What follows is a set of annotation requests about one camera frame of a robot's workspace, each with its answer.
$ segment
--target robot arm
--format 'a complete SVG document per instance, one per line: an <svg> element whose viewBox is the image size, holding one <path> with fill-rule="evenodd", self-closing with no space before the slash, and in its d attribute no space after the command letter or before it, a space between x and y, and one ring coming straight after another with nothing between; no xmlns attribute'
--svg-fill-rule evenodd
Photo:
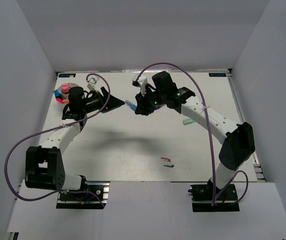
<svg viewBox="0 0 286 240"><path fill-rule="evenodd" d="M26 151L25 185L28 188L48 190L82 191L85 187L85 177L68 174L64 170L62 154L70 142L83 130L86 120L74 125L74 121L86 119L86 114L99 110L107 101L108 92L101 88L103 95L91 90L91 97L84 96L81 87L69 90L69 104L65 106L62 115L63 128L60 128L39 146L30 146ZM113 96L102 113L116 109L125 103Z"/></svg>
<svg viewBox="0 0 286 240"><path fill-rule="evenodd" d="M136 114L147 116L154 112L156 106L167 105L208 130L204 106L194 92L186 87L177 88L169 73L165 71L155 74L152 79L155 87L149 85L143 76L138 81L133 80L133 85L141 88L140 93L135 96ZM207 112L212 134L223 145L219 153L221 162L216 169L216 187L219 191L255 151L254 135L247 122L237 124L212 108L208 108Z"/></svg>

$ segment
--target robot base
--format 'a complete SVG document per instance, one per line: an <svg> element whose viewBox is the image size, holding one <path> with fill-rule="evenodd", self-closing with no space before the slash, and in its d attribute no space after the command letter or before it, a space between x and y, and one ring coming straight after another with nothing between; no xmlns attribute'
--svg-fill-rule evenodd
<svg viewBox="0 0 286 240"><path fill-rule="evenodd" d="M193 212L239 212L238 203L230 205L238 199L235 185L230 184L211 206L213 192L208 184L194 184L188 192L192 193Z"/></svg>
<svg viewBox="0 0 286 240"><path fill-rule="evenodd" d="M104 205L107 203L109 183L85 182L86 189L96 194ZM58 209L103 209L103 206L90 194L59 193L56 203Z"/></svg>

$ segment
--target pink object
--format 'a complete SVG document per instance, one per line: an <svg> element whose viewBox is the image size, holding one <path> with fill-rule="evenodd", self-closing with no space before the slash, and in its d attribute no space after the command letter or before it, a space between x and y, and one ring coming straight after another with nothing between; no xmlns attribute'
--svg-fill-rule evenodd
<svg viewBox="0 0 286 240"><path fill-rule="evenodd" d="M58 102L61 103L61 104L63 103L63 100L60 99L60 98L57 98L56 101L58 101Z"/></svg>
<svg viewBox="0 0 286 240"><path fill-rule="evenodd" d="M67 84L67 83L63 83L62 85L61 85L61 89L62 89L62 93L63 94L66 94L66 93L68 93L68 91L70 90L70 86L69 86L69 84Z"/></svg>

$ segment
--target white wall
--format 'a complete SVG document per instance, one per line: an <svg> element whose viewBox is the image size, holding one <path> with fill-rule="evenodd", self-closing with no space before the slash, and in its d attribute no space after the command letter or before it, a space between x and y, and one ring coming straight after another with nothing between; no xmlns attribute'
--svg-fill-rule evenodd
<svg viewBox="0 0 286 240"><path fill-rule="evenodd" d="M56 71L232 68L269 0L17 0Z"/></svg>
<svg viewBox="0 0 286 240"><path fill-rule="evenodd" d="M267 5L233 81L245 119L254 127L264 174L276 183L286 210L286 1Z"/></svg>
<svg viewBox="0 0 286 240"><path fill-rule="evenodd" d="M55 73L15 0L0 0L0 239L3 239L14 196L3 174L8 150L40 130L47 112ZM23 179L28 141L14 152L9 175L15 187Z"/></svg>

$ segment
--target cable tie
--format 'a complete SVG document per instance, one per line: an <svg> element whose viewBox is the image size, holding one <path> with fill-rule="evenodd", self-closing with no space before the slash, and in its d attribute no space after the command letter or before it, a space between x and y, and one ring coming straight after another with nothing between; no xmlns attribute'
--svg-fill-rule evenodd
<svg viewBox="0 0 286 240"><path fill-rule="evenodd" d="M203 105L203 108L202 108L200 114L202 114L205 109L209 109L210 107L211 107L210 105L207 105L207 106L204 106L204 105Z"/></svg>
<svg viewBox="0 0 286 240"><path fill-rule="evenodd" d="M70 127L70 126L66 126L66 124L65 124L65 123L61 123L61 126L62 126L63 128Z"/></svg>

